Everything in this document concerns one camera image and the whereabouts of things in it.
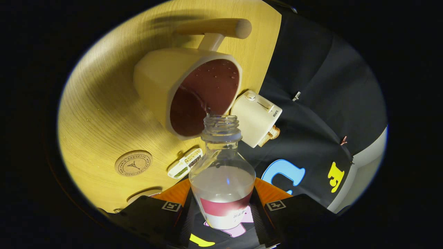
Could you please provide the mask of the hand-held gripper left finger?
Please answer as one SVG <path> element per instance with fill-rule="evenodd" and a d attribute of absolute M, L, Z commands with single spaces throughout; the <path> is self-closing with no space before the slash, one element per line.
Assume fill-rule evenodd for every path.
<path fill-rule="evenodd" d="M 100 209 L 112 223 L 160 248 L 187 248 L 197 205 L 185 179 L 153 197 L 141 195 L 118 213 Z"/>

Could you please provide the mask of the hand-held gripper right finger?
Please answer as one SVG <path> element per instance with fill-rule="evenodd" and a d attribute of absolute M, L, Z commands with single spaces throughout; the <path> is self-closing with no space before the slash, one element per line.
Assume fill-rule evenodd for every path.
<path fill-rule="evenodd" d="M 261 248 L 309 248 L 337 219 L 307 194 L 293 196 L 255 179 L 250 208 Z"/>

